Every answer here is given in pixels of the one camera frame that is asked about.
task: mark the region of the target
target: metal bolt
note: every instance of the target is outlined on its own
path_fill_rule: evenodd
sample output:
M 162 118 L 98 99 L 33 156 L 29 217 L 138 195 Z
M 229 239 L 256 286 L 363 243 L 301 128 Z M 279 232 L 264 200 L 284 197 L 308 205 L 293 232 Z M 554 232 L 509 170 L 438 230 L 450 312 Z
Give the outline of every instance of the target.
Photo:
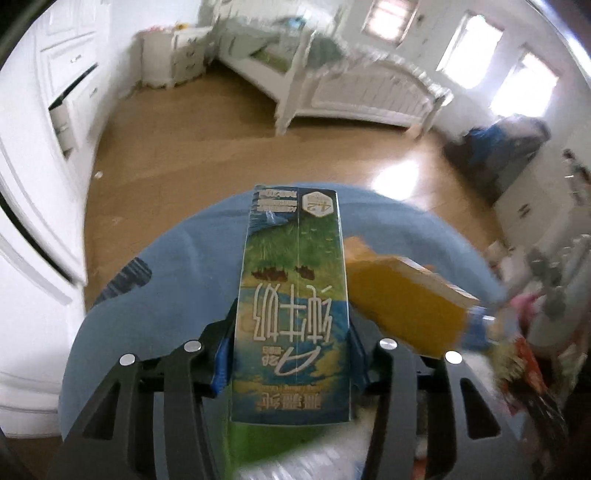
M 133 365 L 135 363 L 135 355 L 132 353 L 126 353 L 125 355 L 122 355 L 121 358 L 119 358 L 119 363 L 124 367 Z
M 379 341 L 379 345 L 384 350 L 394 350 L 398 346 L 396 340 L 392 340 L 391 338 L 382 338 Z
M 189 353 L 198 352 L 199 350 L 201 350 L 202 347 L 203 345 L 201 345 L 201 342 L 199 340 L 189 340 L 187 343 L 184 344 L 185 352 Z
M 445 360 L 447 360 L 453 365 L 457 365 L 462 363 L 462 356 L 453 350 L 449 350 L 445 354 Z

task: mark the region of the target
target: yellow object on nightstand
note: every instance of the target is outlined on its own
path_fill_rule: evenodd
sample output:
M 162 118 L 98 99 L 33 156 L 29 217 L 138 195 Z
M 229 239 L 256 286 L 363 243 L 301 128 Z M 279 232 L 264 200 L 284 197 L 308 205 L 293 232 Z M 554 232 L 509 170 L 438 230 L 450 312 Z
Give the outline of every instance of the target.
M 476 297 L 408 258 L 376 255 L 357 237 L 344 246 L 349 300 L 361 313 L 422 355 L 455 347 Z

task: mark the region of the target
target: window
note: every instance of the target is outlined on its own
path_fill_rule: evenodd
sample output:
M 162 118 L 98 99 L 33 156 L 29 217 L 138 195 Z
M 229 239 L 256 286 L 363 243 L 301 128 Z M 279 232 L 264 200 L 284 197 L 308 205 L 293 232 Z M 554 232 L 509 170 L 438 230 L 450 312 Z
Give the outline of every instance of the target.
M 363 31 L 400 43 L 417 11 L 418 0 L 375 0 Z
M 526 51 L 495 95 L 491 110 L 501 116 L 543 116 L 557 82 L 558 76 Z
M 478 85 L 491 63 L 503 31 L 482 15 L 467 14 L 456 30 L 437 70 L 464 88 Z

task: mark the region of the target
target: white wardrobe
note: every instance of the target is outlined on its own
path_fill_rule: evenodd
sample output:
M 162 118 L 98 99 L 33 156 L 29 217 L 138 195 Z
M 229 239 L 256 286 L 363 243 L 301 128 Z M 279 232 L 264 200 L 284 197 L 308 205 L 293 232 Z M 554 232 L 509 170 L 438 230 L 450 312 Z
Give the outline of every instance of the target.
M 57 0 L 0 70 L 0 427 L 58 434 L 84 318 L 86 192 L 110 105 L 107 0 Z M 50 108 L 69 106 L 64 125 Z M 64 150 L 60 130 L 76 144 Z

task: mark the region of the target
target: blue tablecloth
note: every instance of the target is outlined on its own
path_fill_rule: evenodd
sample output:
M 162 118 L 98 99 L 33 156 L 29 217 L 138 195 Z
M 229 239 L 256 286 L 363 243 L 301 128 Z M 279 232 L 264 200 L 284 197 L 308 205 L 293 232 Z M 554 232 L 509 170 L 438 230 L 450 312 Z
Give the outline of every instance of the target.
M 379 254 L 434 265 L 482 304 L 503 300 L 505 292 L 483 258 L 439 218 L 367 190 L 312 186 L 337 190 L 344 237 L 361 236 Z M 251 199 L 250 192 L 240 194 L 186 219 L 141 252 L 103 292 L 67 363 L 59 405 L 64 437 L 123 353 L 140 359 L 167 355 L 198 338 L 209 322 L 226 317 L 238 294 Z

